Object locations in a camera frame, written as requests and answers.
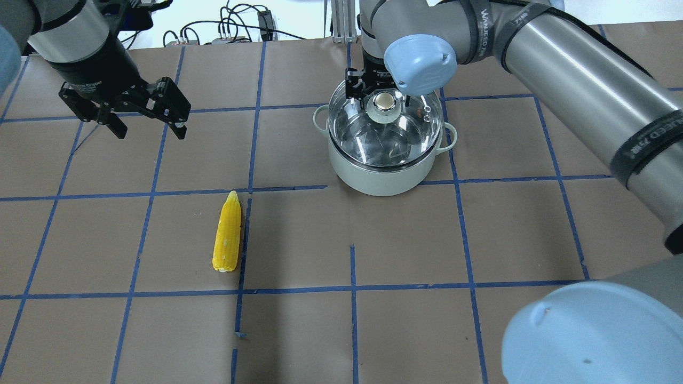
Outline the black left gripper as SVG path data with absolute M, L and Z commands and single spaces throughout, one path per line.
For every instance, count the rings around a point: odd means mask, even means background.
M 128 128 L 112 108 L 96 105 L 121 94 L 124 111 L 161 120 L 176 138 L 185 138 L 191 110 L 188 99 L 168 76 L 146 83 L 117 37 L 108 37 L 88 58 L 70 63 L 51 61 L 51 67 L 65 81 L 59 89 L 60 99 L 82 122 L 95 121 L 118 139 L 126 138 Z

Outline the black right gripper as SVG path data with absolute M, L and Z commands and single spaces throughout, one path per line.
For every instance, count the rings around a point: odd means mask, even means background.
M 393 76 L 383 59 L 363 51 L 363 70 L 348 67 L 345 71 L 345 97 L 347 100 L 363 100 L 368 89 L 392 89 Z M 402 94 L 403 106 L 410 106 L 411 96 Z

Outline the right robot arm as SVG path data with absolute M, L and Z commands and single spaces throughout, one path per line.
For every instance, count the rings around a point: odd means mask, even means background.
M 681 98 L 561 1 L 361 1 L 363 48 L 416 97 L 488 57 L 665 226 L 671 257 L 561 287 L 511 318 L 509 383 L 681 383 Z

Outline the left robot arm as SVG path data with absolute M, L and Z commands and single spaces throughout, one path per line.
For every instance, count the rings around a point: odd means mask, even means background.
M 184 139 L 190 102 L 168 76 L 145 81 L 118 39 L 120 31 L 151 29 L 151 13 L 170 4 L 2 1 L 2 90 L 18 75 L 20 56 L 30 47 L 63 78 L 59 97 L 81 121 L 94 120 L 124 139 L 127 127 L 118 114 L 139 113 Z

